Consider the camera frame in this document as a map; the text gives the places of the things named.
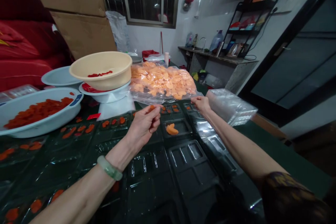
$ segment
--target clear plastic tray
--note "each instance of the clear plastic tray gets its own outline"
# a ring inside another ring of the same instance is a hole
[[[231,126],[245,124],[258,109],[226,89],[212,89],[206,94],[210,107]]]

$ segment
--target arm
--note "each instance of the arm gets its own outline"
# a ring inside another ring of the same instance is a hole
[[[160,106],[156,105],[153,111],[148,106],[135,114],[127,135],[105,157],[111,165],[124,171],[149,141],[160,125]],[[31,223],[87,223],[114,183],[114,179],[97,164]]]
[[[288,173],[258,145],[232,128],[212,111],[207,97],[199,96],[192,98],[191,101],[215,128],[231,156],[259,188],[268,174],[275,171]]]

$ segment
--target red fabric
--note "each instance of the red fabric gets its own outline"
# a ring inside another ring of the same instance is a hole
[[[41,77],[59,67],[69,65],[69,58],[63,53],[50,55],[45,59],[0,60],[0,92],[25,84],[43,89]]]
[[[53,33],[52,23],[1,20],[0,60],[14,58],[45,58],[51,54],[67,50],[60,33]]]
[[[1,0],[0,19],[54,22],[41,0]]]

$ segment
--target jade bangle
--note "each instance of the jade bangle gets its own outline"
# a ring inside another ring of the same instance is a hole
[[[115,181],[119,181],[122,179],[123,174],[118,171],[117,168],[113,167],[104,156],[100,156],[97,159],[97,163],[103,168],[103,170]]]

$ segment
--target power cord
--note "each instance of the power cord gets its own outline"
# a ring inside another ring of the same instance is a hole
[[[254,47],[251,48],[248,52],[252,51],[252,50],[257,46],[259,40],[260,40],[261,37],[264,35],[264,32],[265,32],[266,26],[267,26],[267,24],[268,24],[268,21],[271,19],[271,17],[273,16],[273,14],[274,14],[277,10],[278,10],[278,7],[275,7],[274,10],[272,10],[272,13],[271,13],[269,19],[267,19],[267,21],[266,21],[266,24],[265,24],[265,26],[264,26],[264,30],[262,31],[262,34],[261,34],[260,38],[258,38],[258,40],[257,40],[256,44],[254,45]]]

